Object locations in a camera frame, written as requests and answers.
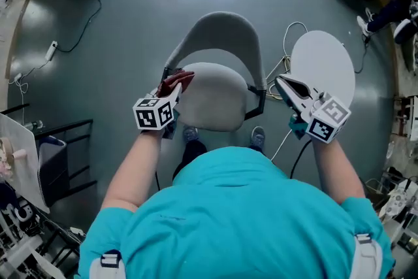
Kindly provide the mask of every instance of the shoulder strap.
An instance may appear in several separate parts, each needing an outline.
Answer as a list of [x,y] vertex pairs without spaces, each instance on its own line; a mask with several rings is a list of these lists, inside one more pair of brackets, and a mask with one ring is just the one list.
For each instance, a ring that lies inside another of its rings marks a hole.
[[349,279],[379,279],[382,251],[379,243],[369,234],[354,236],[355,253]]
[[126,279],[120,252],[110,250],[95,259],[90,266],[89,279]]

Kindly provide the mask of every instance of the white cube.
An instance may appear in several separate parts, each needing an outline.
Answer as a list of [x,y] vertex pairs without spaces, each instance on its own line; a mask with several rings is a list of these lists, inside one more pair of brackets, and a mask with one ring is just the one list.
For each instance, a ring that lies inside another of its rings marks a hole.
[[350,114],[351,111],[339,99],[331,97],[312,114],[306,132],[329,143],[343,128]]
[[160,130],[174,120],[171,103],[168,97],[141,98],[134,107],[138,129]]

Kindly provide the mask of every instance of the forearm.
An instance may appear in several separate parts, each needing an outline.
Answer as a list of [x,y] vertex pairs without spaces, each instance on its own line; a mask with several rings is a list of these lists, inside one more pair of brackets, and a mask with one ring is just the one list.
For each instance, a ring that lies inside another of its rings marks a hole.
[[339,204],[348,197],[365,197],[361,181],[338,141],[312,143],[323,191]]
[[139,135],[113,177],[102,208],[135,212],[148,197],[161,148],[160,132]]

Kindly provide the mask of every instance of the gray-green floor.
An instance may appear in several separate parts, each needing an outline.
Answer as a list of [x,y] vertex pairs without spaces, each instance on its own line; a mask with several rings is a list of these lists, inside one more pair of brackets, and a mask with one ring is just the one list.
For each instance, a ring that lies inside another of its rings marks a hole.
[[[190,27],[203,15],[229,10],[245,16],[255,26],[261,43],[266,73],[282,57],[286,27],[294,21],[309,30],[332,33],[345,44],[354,67],[361,66],[363,45],[356,15],[363,9],[360,0],[102,0],[103,9],[93,19],[84,38],[70,54],[56,52],[53,60],[27,78],[31,103],[26,120],[41,119],[47,126],[93,118],[89,159],[91,178],[97,187],[56,203],[53,214],[65,213],[67,225],[88,228],[118,165],[138,135],[132,105],[154,88],[164,62]],[[12,78],[18,72],[44,62],[53,40],[62,48],[78,38],[88,16],[97,8],[96,0],[30,0],[22,20]],[[291,50],[302,34],[294,27],[286,47]],[[244,66],[232,56],[205,52],[188,62],[208,60],[230,66],[249,80]],[[364,179],[377,176],[385,160],[393,114],[393,72],[386,32],[373,36],[364,61],[364,71],[356,75],[353,114],[339,140],[357,172]],[[9,90],[9,106],[20,103],[15,86]],[[236,133],[201,132],[211,150],[228,145],[246,146],[255,125],[266,129],[265,154],[271,157],[289,128],[291,111],[281,102],[268,100],[263,115],[246,121]],[[290,136],[275,164],[289,174],[306,139]],[[162,187],[171,183],[184,144],[181,132],[165,140],[158,166]],[[79,151],[73,150],[72,160]],[[312,148],[300,160],[295,177],[319,185]],[[85,176],[77,177],[80,182]]]

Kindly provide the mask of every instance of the dark pants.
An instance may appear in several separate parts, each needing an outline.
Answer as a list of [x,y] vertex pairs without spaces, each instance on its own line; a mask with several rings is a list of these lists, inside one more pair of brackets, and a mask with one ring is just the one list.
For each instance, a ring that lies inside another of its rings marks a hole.
[[379,31],[391,22],[399,22],[410,17],[411,0],[391,0],[379,14],[368,23],[367,30],[372,33]]
[[[256,150],[260,153],[263,153],[263,151],[256,147],[256,146],[249,146],[250,149]],[[190,164],[192,161],[194,161],[196,158],[198,158],[200,155],[205,154],[208,152],[205,145],[199,141],[199,140],[191,140],[188,142],[185,146],[184,154],[183,154],[183,160],[182,162],[177,166],[177,169],[175,170],[174,174],[172,175],[172,179],[177,176],[177,174],[188,164]]]

